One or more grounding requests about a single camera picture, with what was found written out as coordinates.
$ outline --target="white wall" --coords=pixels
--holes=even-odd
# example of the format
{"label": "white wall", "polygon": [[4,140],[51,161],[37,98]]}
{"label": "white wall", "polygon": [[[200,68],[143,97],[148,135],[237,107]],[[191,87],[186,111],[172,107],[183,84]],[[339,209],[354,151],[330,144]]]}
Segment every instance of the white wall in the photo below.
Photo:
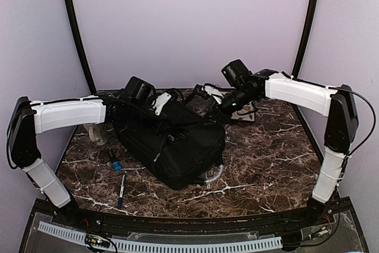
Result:
{"label": "white wall", "polygon": [[[300,78],[324,84],[348,84],[368,98],[379,113],[379,0],[319,0]],[[369,132],[370,109],[357,99],[360,125],[355,144]],[[326,120],[305,111],[323,145]],[[379,132],[350,160],[341,185],[350,196],[370,252],[379,252]]]}
{"label": "white wall", "polygon": [[[0,248],[18,252],[37,191],[7,164],[5,134],[16,100],[88,95],[64,0],[0,0]],[[44,158],[56,168],[72,128],[38,136]]]}
{"label": "white wall", "polygon": [[74,0],[98,89],[228,86],[221,69],[291,72],[308,0]]}

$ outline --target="robotic arm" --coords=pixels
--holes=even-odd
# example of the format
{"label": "robotic arm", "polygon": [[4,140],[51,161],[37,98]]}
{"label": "robotic arm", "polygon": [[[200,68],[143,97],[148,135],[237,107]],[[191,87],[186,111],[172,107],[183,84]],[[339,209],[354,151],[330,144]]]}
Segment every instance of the robotic arm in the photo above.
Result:
{"label": "robotic arm", "polygon": [[[299,81],[268,69],[252,74],[240,60],[231,62],[222,69],[222,73],[235,90],[221,98],[216,89],[203,88],[203,91],[212,95],[217,102],[208,114],[213,119],[228,119],[235,111],[259,98],[283,100],[328,117],[324,161],[307,203],[307,221],[316,222],[340,180],[343,163],[358,127],[354,99],[348,92]],[[350,90],[346,85],[341,88]],[[125,88],[125,99],[136,104],[145,102],[151,89],[152,86],[147,82],[132,77]],[[156,114],[160,113],[168,100],[166,97],[155,100],[153,109]],[[104,100],[96,96],[51,102],[30,102],[27,97],[21,97],[9,124],[7,151],[14,164],[48,196],[57,210],[70,219],[70,224],[81,221],[77,211],[78,205],[43,160],[37,148],[36,134],[79,124],[100,124],[105,122],[106,113],[107,106]]]}

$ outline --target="black fabric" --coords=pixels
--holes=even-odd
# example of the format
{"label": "black fabric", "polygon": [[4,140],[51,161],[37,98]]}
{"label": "black fabric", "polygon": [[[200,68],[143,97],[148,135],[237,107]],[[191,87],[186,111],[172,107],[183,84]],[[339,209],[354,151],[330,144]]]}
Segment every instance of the black fabric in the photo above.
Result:
{"label": "black fabric", "polygon": [[168,187],[180,190],[198,181],[198,176],[212,164],[222,163],[223,126],[178,101],[166,104],[159,117],[165,118],[163,127],[143,123],[136,116],[114,119],[113,126],[121,144]]}

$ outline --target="marble table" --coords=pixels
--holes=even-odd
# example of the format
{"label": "marble table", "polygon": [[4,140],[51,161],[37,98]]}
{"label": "marble table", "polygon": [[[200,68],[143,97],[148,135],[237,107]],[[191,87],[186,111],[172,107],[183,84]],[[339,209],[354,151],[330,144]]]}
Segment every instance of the marble table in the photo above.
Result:
{"label": "marble table", "polygon": [[[197,98],[190,107],[203,113],[210,100]],[[147,217],[233,217],[305,207],[316,183],[320,162],[291,105],[262,100],[256,122],[225,125],[225,169],[209,186],[174,191],[158,181],[117,140],[106,125],[109,141],[97,146],[79,126],[57,171],[83,209]],[[115,172],[111,148],[123,169]],[[216,169],[204,175],[211,176]],[[127,174],[123,207],[117,209],[121,177]]]}

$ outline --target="brown marble tabletop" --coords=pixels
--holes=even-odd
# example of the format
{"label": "brown marble tabletop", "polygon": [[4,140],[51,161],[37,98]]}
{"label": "brown marble tabletop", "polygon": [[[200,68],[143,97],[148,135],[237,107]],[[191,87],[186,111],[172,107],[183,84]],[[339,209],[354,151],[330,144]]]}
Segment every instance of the brown marble tabletop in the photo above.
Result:
{"label": "brown marble tabletop", "polygon": [[[194,100],[202,113],[209,100]],[[79,126],[57,171],[83,209],[146,217],[235,217],[305,207],[320,170],[319,160],[292,106],[275,100],[256,104],[256,122],[225,125],[225,164],[208,186],[174,191],[158,181],[105,125],[109,141],[97,146]],[[123,169],[115,172],[107,149]],[[216,169],[204,175],[211,176]],[[122,209],[117,209],[122,175],[127,174]]]}

